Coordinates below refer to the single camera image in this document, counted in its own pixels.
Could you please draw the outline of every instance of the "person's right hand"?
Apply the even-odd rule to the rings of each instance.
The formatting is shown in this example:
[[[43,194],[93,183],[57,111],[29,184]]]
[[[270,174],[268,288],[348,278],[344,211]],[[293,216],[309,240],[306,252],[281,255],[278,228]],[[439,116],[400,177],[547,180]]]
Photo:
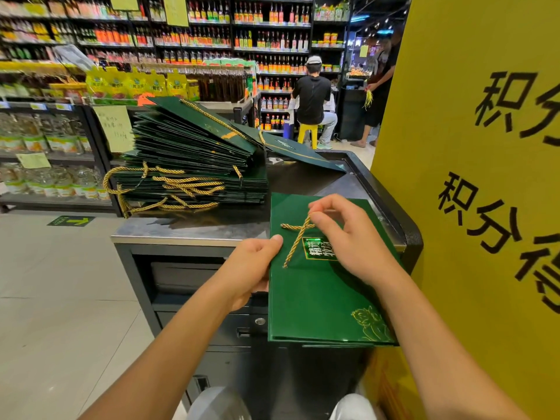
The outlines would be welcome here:
[[[309,213],[313,224],[329,239],[342,266],[364,282],[377,287],[396,274],[406,274],[359,206],[339,194],[331,194],[311,202]],[[331,217],[341,218],[344,228]]]

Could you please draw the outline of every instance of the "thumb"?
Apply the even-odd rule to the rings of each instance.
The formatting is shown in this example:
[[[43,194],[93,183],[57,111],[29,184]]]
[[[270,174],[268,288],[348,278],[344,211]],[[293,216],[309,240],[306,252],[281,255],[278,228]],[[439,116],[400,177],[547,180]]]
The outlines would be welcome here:
[[[269,263],[272,258],[274,258],[280,251],[283,242],[284,238],[280,234],[276,234],[269,240],[266,240],[265,244],[262,246],[262,249],[259,250],[259,253],[261,253],[263,257],[266,258],[267,263]]]
[[[323,212],[312,212],[311,220],[326,235],[332,245],[346,237],[346,233],[342,231],[336,221]]]

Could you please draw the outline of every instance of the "yellow arrow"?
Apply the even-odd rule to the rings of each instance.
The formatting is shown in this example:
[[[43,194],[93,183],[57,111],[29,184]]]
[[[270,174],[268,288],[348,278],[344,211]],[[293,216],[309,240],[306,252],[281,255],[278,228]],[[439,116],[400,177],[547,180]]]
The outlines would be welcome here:
[[[87,218],[83,218],[83,219],[68,219],[66,222],[73,222],[74,225],[83,225],[83,224],[87,224],[90,220]]]

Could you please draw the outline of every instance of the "white cap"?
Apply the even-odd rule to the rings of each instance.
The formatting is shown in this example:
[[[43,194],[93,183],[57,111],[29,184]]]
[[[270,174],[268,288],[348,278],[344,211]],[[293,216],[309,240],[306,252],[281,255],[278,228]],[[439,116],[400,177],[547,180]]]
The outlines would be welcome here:
[[[320,65],[323,63],[320,56],[311,56],[308,60],[306,65]]]

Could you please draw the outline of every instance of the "stainless steel countertop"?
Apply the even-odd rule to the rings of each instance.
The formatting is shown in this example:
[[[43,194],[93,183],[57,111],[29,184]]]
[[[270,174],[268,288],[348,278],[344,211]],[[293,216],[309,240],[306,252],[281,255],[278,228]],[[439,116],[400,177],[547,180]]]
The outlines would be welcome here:
[[[404,240],[353,172],[340,176],[339,172],[304,163],[283,162],[268,167],[268,178],[271,190],[279,193],[315,196],[339,193],[348,198],[367,199],[397,251],[404,251]],[[269,237],[269,220],[268,203],[221,205],[199,211],[145,211],[127,219],[111,239],[121,244],[232,247],[243,239]]]

